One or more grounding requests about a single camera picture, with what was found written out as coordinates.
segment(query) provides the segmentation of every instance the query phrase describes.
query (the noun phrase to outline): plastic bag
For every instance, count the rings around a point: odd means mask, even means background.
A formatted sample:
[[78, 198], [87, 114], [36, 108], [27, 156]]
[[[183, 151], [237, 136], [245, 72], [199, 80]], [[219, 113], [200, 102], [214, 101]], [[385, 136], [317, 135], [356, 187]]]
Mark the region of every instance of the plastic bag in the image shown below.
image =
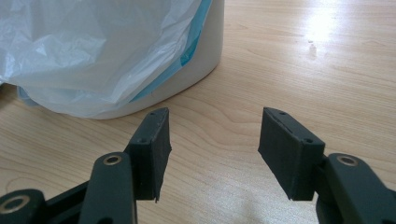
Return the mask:
[[116, 109], [180, 60], [203, 2], [3, 0], [0, 81], [60, 113]]

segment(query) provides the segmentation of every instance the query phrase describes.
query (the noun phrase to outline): wooden table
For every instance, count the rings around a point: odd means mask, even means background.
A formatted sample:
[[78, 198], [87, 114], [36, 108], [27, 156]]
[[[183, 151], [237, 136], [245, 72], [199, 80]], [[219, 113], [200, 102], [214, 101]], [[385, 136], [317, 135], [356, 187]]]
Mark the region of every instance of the wooden table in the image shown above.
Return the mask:
[[257, 152], [262, 108], [287, 111], [326, 154], [358, 156], [396, 189], [395, 71], [393, 1], [226, 0], [219, 66], [151, 108], [77, 119], [24, 105], [3, 85], [0, 195], [73, 188], [167, 106], [173, 151], [160, 202], [138, 202], [140, 223], [317, 223], [315, 204], [288, 201]]

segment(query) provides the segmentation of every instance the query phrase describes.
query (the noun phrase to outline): screw hole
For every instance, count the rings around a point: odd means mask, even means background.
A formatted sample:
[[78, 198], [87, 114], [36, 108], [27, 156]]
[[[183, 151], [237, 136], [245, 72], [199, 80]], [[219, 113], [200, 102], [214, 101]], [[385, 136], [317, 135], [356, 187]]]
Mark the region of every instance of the screw hole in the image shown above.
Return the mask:
[[307, 142], [307, 143], [313, 143], [314, 142], [314, 140], [312, 140], [310, 138], [305, 138], [304, 141]]
[[348, 156], [338, 156], [337, 160], [348, 166], [357, 166], [358, 161]]
[[138, 143], [146, 143], [148, 140], [146, 138], [139, 138], [137, 139]]
[[12, 197], [2, 204], [0, 204], [0, 214], [10, 214], [22, 209], [30, 202], [30, 197], [27, 195], [18, 195]]
[[113, 223], [113, 218], [104, 217], [104, 218], [100, 219], [97, 224], [112, 224], [112, 223]]
[[121, 156], [113, 155], [113, 156], [106, 157], [103, 160], [103, 163], [105, 165], [114, 165], [114, 164], [119, 163], [121, 160], [122, 160]]

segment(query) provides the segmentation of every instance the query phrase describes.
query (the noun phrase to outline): wood grain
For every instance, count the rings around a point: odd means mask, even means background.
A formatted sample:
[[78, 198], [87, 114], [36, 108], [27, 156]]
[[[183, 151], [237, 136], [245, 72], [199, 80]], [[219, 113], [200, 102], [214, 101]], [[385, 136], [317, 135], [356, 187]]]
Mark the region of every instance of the wood grain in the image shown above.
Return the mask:
[[0, 88], [0, 195], [53, 197], [123, 150], [154, 108], [168, 106], [173, 151], [159, 203], [140, 223], [317, 223], [315, 204], [289, 202], [257, 152], [262, 108], [292, 114], [326, 154], [364, 159], [396, 189], [396, 3], [226, 0], [219, 66], [151, 108], [77, 119]]

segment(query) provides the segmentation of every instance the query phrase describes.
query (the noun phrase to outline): black plastic arm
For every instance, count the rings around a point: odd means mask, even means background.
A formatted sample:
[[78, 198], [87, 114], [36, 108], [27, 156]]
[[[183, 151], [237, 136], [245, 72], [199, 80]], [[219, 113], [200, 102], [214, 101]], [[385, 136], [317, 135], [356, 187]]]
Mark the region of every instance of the black plastic arm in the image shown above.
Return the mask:
[[289, 114], [264, 108], [259, 152], [287, 196], [318, 193], [320, 223], [396, 224], [396, 198], [373, 170], [346, 154], [323, 155], [324, 143]]
[[170, 152], [169, 110], [157, 109], [124, 152], [97, 159], [89, 181], [47, 201], [36, 189], [1, 197], [0, 223], [137, 223], [135, 200], [159, 200]]

